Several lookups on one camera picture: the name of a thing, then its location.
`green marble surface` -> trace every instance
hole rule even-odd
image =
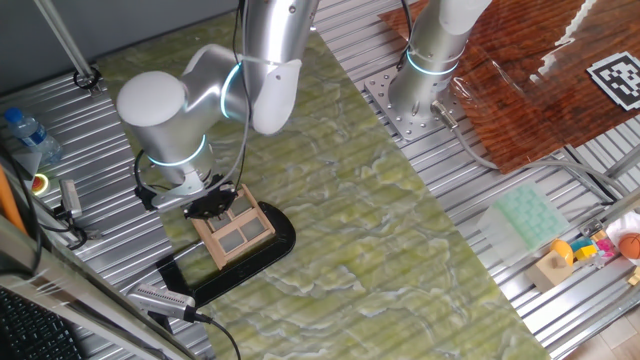
[[[232,29],[224,16],[102,59],[112,98],[143,71],[179,76],[201,46],[230,46]],[[243,359],[548,358],[319,35],[303,63],[289,123],[250,134],[243,175],[291,219],[297,245],[204,309]],[[241,134],[228,122],[209,132],[221,168]],[[176,250],[197,241],[181,214],[162,221]],[[180,267],[190,282],[215,269],[206,251]],[[207,331],[218,357],[234,359]]]

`orange ball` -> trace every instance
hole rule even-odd
[[[618,243],[622,255],[629,259],[640,259],[640,234],[625,234]]]

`clear plastic container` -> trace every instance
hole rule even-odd
[[[538,250],[568,227],[569,222],[535,183],[504,194],[478,222],[506,265]]]
[[[62,146],[32,116],[25,116],[13,107],[5,111],[4,118],[9,122],[13,136],[32,152],[42,154],[40,165],[55,164],[62,159]]]

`wooden frame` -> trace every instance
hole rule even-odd
[[[222,268],[231,260],[244,253],[260,240],[269,235],[273,235],[276,232],[269,222],[269,219],[267,219],[267,216],[262,212],[260,206],[258,206],[256,199],[251,195],[251,192],[249,192],[249,189],[247,189],[244,184],[242,184],[242,189],[238,191],[238,197],[234,202],[238,201],[238,199],[242,197],[246,197],[251,208],[243,211],[241,214],[234,214],[230,208],[225,212],[225,214],[229,217],[231,222],[219,229],[214,228],[213,224],[209,220],[191,219],[198,235],[200,235],[202,242],[204,242],[204,245],[207,247],[207,250],[209,250],[211,257],[213,258],[213,261],[220,270],[222,270]],[[265,230],[253,239],[247,239],[245,234],[242,232],[242,227],[254,219],[258,219]],[[243,243],[227,252],[224,250],[220,241],[234,231],[238,231],[242,237]]]

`blue led ring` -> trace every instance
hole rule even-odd
[[[231,80],[233,80],[238,70],[240,70],[240,64],[241,63],[237,63],[236,66],[231,69],[229,75],[227,75],[227,78],[224,81],[224,84],[222,84],[222,90],[220,91],[220,110],[222,111],[222,115],[227,119],[229,118],[229,114],[227,114],[227,107],[225,105],[225,102],[227,101],[227,92],[229,92]]]
[[[456,65],[454,67],[452,67],[451,69],[449,69],[447,71],[429,71],[429,70],[425,70],[425,69],[421,68],[420,66],[418,66],[416,63],[414,63],[413,60],[411,60],[411,55],[409,54],[408,51],[407,51],[407,60],[409,60],[409,64],[411,64],[411,66],[413,66],[416,70],[420,71],[423,74],[427,74],[427,75],[444,75],[444,74],[448,74],[448,73],[452,72],[458,66],[458,64],[456,63]]]
[[[156,165],[160,165],[160,166],[178,166],[178,165],[182,165],[182,164],[186,164],[189,161],[195,159],[196,156],[198,156],[198,154],[200,153],[200,151],[202,151],[202,149],[204,149],[204,145],[207,142],[207,135],[202,135],[202,142],[200,143],[200,146],[198,147],[198,150],[196,150],[196,152],[194,152],[191,156],[189,156],[188,158],[182,160],[182,161],[178,161],[178,162],[174,162],[174,163],[163,163],[162,161],[158,161],[158,160],[154,160],[151,156],[147,157],[149,158],[149,160],[156,164]]]

